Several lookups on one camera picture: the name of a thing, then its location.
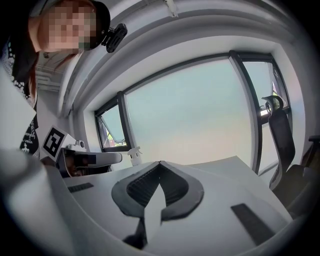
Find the camera mounted on cap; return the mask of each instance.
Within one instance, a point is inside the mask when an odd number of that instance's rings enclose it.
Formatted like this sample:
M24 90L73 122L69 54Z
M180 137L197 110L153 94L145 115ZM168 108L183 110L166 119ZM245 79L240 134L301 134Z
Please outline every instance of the camera mounted on cap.
M117 49L118 45L126 37L127 33L127 27L123 23L116 26L116 28L110 27L101 45L105 46L106 51L111 54Z

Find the chair headrest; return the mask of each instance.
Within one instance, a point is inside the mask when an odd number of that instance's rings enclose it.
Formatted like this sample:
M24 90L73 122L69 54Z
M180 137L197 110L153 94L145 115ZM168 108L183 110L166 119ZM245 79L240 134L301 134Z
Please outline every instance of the chair headrest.
M266 100L266 103L265 103L266 111L268 113L271 113L271 115L276 111L282 110L284 107L284 102L279 96L271 95L268 97L263 97L262 99Z

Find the black cap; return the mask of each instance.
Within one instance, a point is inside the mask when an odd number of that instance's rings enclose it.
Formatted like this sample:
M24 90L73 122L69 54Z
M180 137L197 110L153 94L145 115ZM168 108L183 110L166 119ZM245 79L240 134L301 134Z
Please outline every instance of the black cap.
M94 49L105 39L109 31L111 18L109 9L103 2L93 0L91 2L96 9L96 38L94 42L90 43L90 49Z

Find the window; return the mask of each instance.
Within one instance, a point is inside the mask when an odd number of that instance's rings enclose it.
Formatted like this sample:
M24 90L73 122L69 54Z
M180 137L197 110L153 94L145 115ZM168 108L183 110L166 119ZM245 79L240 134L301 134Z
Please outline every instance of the window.
M126 152L131 149L126 113L122 116L118 102L122 101L123 94L109 101L96 112L97 130L104 152Z
M239 54L239 56L250 76L260 106L262 150L258 171L261 173L278 161L277 150L268 124L270 114L266 110L266 101L262 99L262 97L270 95L281 97L283 100L283 109L287 114L290 112L289 100L283 80L281 79L280 71L271 55L242 53Z
M246 95L227 58L154 80L127 94L126 104L143 163L191 165L238 156L251 164Z
M277 162L262 97L290 102L271 54L199 57L133 84L96 111L101 148L141 147L143 163L183 165L238 156L256 174Z

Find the black and white patterned shirt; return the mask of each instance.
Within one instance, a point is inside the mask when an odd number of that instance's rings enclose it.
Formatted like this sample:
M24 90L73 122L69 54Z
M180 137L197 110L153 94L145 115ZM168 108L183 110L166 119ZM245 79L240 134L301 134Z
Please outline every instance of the black and white patterned shirt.
M34 63L38 59L28 32L28 18L25 18L25 25L11 34L7 43L2 49L1 61L3 67L12 81L12 86L22 94L29 105L37 111L37 92L31 95L29 88L30 73ZM39 141L36 133L38 128L37 115L29 125L20 149L37 158L40 157Z

